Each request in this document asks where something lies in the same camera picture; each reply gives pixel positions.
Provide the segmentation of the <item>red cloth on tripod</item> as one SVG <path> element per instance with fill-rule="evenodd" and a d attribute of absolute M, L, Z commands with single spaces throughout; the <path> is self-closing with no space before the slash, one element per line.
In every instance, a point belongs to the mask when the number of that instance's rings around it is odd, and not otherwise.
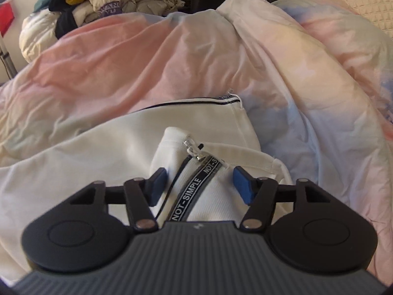
<path fill-rule="evenodd" d="M 0 5 L 0 31 L 4 36 L 10 28 L 15 16 L 10 3 L 2 3 Z"/>

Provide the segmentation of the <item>black garment on pile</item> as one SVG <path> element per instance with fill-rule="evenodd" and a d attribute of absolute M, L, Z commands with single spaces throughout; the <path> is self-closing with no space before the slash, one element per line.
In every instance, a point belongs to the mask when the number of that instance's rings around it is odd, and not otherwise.
<path fill-rule="evenodd" d="M 75 5 L 70 5 L 66 0 L 50 0 L 49 11 L 59 12 L 59 18 L 55 26 L 55 36 L 60 39 L 73 29 L 77 28 L 77 24 L 73 15 Z"/>

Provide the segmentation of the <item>white puffy comforter bundle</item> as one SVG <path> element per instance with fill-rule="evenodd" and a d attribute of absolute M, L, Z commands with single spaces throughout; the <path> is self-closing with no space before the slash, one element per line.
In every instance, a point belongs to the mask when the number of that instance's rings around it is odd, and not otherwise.
<path fill-rule="evenodd" d="M 43 9 L 23 20 L 19 48 L 27 63 L 34 61 L 58 41 L 55 29 L 60 15 L 59 12 Z"/>

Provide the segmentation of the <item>cream white sweatpants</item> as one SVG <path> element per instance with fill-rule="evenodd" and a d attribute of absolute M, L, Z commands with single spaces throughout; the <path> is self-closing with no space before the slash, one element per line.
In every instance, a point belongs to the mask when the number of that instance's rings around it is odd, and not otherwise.
<path fill-rule="evenodd" d="M 186 221 L 235 221 L 246 212 L 232 183 L 235 167 L 290 184 L 288 169 L 262 152 L 239 97 L 162 103 L 114 118 L 74 139 L 1 168 L 1 278 L 13 284 L 29 271 L 23 229 L 96 180 L 122 185 L 165 168 L 168 182 L 152 208 L 159 223 L 178 196 L 190 194 Z"/>

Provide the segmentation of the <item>white purple print garment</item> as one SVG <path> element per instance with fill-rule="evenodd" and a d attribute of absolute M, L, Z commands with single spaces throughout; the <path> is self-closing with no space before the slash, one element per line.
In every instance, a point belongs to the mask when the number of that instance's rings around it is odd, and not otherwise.
<path fill-rule="evenodd" d="M 121 0 L 86 0 L 72 11 L 72 15 L 77 27 L 81 27 L 103 17 L 122 12 Z"/>

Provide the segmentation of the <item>silver black tripod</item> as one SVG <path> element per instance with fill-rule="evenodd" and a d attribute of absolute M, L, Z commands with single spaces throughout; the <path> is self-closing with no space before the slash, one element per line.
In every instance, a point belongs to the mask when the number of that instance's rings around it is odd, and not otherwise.
<path fill-rule="evenodd" d="M 0 35 L 0 54 L 1 54 L 1 62 L 3 63 L 5 71 L 9 77 L 9 80 L 12 80 L 17 75 L 17 70 L 7 50 L 7 47 L 5 46 L 2 35 Z"/>

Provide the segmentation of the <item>pink pastel duvet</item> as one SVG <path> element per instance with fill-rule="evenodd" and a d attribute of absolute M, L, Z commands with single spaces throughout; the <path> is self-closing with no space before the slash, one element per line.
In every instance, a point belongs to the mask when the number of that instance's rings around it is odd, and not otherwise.
<path fill-rule="evenodd" d="M 226 0 L 74 30 L 1 88 L 1 168 L 114 118 L 240 98 L 262 152 L 364 216 L 392 282 L 392 41 L 329 1 Z"/>

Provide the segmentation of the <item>grey wrinkled garment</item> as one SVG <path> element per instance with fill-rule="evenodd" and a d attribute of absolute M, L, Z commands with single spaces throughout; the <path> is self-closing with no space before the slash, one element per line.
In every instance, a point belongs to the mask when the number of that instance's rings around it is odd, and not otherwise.
<path fill-rule="evenodd" d="M 149 15 L 167 16 L 183 8 L 182 0 L 121 0 L 123 13 L 146 13 Z"/>

